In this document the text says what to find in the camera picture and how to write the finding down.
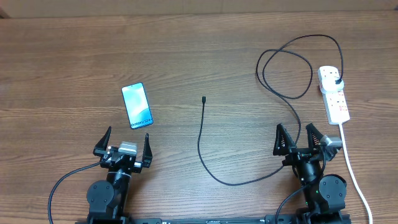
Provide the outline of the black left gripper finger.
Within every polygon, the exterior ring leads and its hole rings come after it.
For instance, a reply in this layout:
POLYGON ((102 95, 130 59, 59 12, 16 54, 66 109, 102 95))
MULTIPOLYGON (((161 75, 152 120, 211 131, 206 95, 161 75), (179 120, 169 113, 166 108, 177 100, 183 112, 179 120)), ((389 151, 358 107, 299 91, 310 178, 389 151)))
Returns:
POLYGON ((108 142, 111 136, 111 127, 109 126, 105 135, 98 141, 93 149, 93 154, 95 156, 103 157, 107 154, 108 142))
POLYGON ((147 133, 144 140, 144 150, 142 155, 142 166, 149 168, 152 163, 153 155, 149 144, 149 134, 147 133))

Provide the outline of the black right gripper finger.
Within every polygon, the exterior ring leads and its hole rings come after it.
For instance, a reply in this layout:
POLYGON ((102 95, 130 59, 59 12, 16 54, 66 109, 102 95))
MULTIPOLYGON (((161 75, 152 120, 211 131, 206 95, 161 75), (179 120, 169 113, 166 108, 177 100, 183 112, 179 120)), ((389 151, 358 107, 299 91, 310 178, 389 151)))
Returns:
POLYGON ((274 143, 274 156, 285 156, 293 152, 296 149, 296 143, 294 143, 290 134, 284 128, 282 123, 276 127, 276 138, 274 143))
POLYGON ((306 125, 305 128, 307 130, 308 147, 310 149, 315 149, 319 145, 320 140, 324 137, 324 135, 319 132, 313 123, 306 125))

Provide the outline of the blue Galaxy smartphone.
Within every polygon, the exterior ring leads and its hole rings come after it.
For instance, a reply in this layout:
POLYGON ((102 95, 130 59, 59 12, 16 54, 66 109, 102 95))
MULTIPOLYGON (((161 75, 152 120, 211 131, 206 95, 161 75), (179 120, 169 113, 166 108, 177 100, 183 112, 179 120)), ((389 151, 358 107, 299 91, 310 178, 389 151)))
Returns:
POLYGON ((121 88, 131 129, 151 125, 154 120, 142 82, 121 88))

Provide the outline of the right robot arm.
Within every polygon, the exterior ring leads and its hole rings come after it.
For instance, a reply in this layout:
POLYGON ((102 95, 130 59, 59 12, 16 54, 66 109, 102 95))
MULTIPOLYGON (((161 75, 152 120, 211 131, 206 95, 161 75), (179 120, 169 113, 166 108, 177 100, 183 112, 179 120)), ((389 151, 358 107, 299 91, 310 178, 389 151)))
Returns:
POLYGON ((343 146, 339 137, 323 135, 312 123, 306 126, 308 146, 298 148, 282 124, 276 127, 273 155, 284 156, 284 167, 291 166, 297 173, 300 188, 279 205, 274 216, 267 221, 296 224, 347 224, 349 215, 342 214, 345 208, 347 183, 336 174, 325 175, 326 163, 330 162, 343 146), (282 207, 295 195, 303 193, 306 207, 294 214, 281 215, 282 207))

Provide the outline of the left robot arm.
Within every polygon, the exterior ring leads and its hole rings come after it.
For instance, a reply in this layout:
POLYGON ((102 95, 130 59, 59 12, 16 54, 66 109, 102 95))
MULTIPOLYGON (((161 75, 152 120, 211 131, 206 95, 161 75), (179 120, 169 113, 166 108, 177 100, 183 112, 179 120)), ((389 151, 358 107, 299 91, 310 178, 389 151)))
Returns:
POLYGON ((142 159, 137 159, 137 144, 123 141, 118 147, 108 146, 111 128, 98 141, 93 154, 100 157, 99 165, 108 170, 106 179, 90 185, 86 199, 89 203, 88 223, 134 223, 124 211, 133 173, 141 173, 152 162, 149 135, 144 138, 142 159))

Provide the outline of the white charger plug adapter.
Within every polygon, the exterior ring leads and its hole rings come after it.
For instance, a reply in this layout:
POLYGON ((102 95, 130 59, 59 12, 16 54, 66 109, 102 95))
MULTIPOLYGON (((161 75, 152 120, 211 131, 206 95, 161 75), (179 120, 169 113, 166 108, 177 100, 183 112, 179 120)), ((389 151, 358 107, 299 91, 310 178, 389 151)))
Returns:
POLYGON ((320 79, 320 91, 323 94, 330 94, 334 92, 338 92, 343 90, 345 84, 344 81, 341 81, 340 83, 337 83, 338 80, 335 79, 335 77, 327 78, 327 77, 321 77, 320 79))

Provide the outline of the white power strip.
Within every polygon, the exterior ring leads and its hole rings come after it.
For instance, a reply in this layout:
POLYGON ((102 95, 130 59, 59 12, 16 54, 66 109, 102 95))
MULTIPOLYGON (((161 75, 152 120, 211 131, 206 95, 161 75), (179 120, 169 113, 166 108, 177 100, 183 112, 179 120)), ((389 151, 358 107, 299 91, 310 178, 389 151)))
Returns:
MULTIPOLYGON (((322 66, 318 69, 317 73, 319 86, 321 77, 335 77, 336 80, 340 80, 340 74, 336 67, 322 66)), ((330 94, 322 93, 322 97, 325 104, 326 116, 328 118, 329 124, 339 125, 350 120, 349 111, 343 90, 330 94)))

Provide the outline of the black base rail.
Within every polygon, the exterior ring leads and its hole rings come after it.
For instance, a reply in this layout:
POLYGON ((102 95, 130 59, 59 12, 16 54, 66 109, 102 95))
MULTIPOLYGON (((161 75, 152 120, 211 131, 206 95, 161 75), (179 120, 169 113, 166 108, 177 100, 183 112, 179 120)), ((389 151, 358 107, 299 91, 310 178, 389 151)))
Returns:
POLYGON ((263 218, 214 218, 214 219, 176 219, 162 220, 160 218, 138 218, 127 220, 94 220, 78 221, 76 224, 87 223, 133 223, 133 224, 294 224, 305 223, 299 220, 295 215, 279 215, 277 221, 275 215, 266 215, 263 218))

